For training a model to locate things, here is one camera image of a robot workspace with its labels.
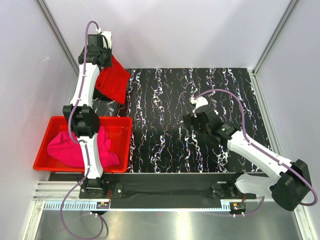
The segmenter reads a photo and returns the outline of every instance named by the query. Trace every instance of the red plastic tray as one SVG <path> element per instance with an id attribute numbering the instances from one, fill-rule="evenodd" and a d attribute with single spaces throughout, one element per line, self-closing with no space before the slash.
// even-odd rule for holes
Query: red plastic tray
<path id="1" fill-rule="evenodd" d="M 120 161 L 119 165 L 104 167 L 103 170 L 105 173 L 124 173 L 128 166 L 132 118 L 103 116 L 100 117 L 100 125 L 106 128 L 108 138 L 111 140 L 110 152 L 116 153 Z M 33 164 L 35 170 L 51 172 L 85 172 L 84 168 L 64 165 L 57 159 L 48 155 L 47 147 L 51 140 L 60 132 L 67 130 L 68 124 L 64 116 L 53 116 L 50 119 L 38 155 Z"/>

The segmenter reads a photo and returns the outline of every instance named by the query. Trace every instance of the folded cloth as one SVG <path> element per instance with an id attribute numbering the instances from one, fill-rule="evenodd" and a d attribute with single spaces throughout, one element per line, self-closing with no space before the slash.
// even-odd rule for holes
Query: folded cloth
<path id="1" fill-rule="evenodd" d="M 95 87 L 109 99 L 125 104 L 130 76 L 130 73 L 112 55 L 112 66 L 102 69 L 95 82 Z"/>
<path id="2" fill-rule="evenodd" d="M 101 126 L 97 136 L 98 152 L 102 167 L 109 167 L 119 165 L 119 159 L 117 155 L 110 152 L 111 140 L 108 139 L 107 130 Z M 80 144 L 74 143 L 68 131 L 60 132 L 47 147 L 49 156 L 59 160 L 61 163 L 74 167 L 84 168 L 85 163 L 82 156 Z"/>

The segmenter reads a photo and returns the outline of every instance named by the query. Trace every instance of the reflective metal surface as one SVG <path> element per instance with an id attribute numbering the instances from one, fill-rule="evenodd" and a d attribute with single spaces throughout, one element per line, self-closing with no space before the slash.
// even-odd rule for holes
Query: reflective metal surface
<path id="1" fill-rule="evenodd" d="M 257 207 L 248 202 L 248 212 Z M 95 236 L 100 221 L 81 211 L 64 211 L 70 230 L 84 238 Z M 252 216 L 226 217 L 217 212 L 107 212 L 108 225 L 101 237 L 108 240 L 301 240 L 296 218 L 292 212 L 274 202 L 266 202 Z M 44 210 L 37 231 L 37 240 L 73 240 L 64 229 L 59 211 Z"/>

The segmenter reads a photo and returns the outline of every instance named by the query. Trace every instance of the white wall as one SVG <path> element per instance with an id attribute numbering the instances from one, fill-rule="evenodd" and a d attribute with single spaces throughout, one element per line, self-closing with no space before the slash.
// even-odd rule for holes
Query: white wall
<path id="1" fill-rule="evenodd" d="M 62 115 L 77 76 L 34 0 L 0 7 L 0 238 L 18 240 L 38 180 L 33 170 L 49 119 Z"/>
<path id="2" fill-rule="evenodd" d="M 319 12 L 319 0 L 300 1 L 258 79 L 284 156 L 308 164 L 320 195 Z M 320 203 L 309 212 L 320 237 Z"/>
<path id="3" fill-rule="evenodd" d="M 95 20 L 126 68 L 253 68 L 290 0 L 45 2 L 75 59 Z"/>

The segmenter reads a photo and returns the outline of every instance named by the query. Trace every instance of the black surface with white veins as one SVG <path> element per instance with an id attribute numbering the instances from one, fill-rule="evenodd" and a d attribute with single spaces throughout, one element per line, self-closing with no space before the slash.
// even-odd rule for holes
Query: black surface with white veins
<path id="1" fill-rule="evenodd" d="M 95 99 L 99 116 L 133 119 L 127 172 L 255 172 L 257 167 L 208 139 L 187 137 L 183 115 L 192 113 L 189 99 L 212 88 L 234 93 L 245 110 L 249 136 L 270 148 L 249 74 L 245 68 L 128 69 L 126 103 Z M 225 122 L 241 124 L 238 103 L 226 93 L 210 94 L 209 103 Z"/>

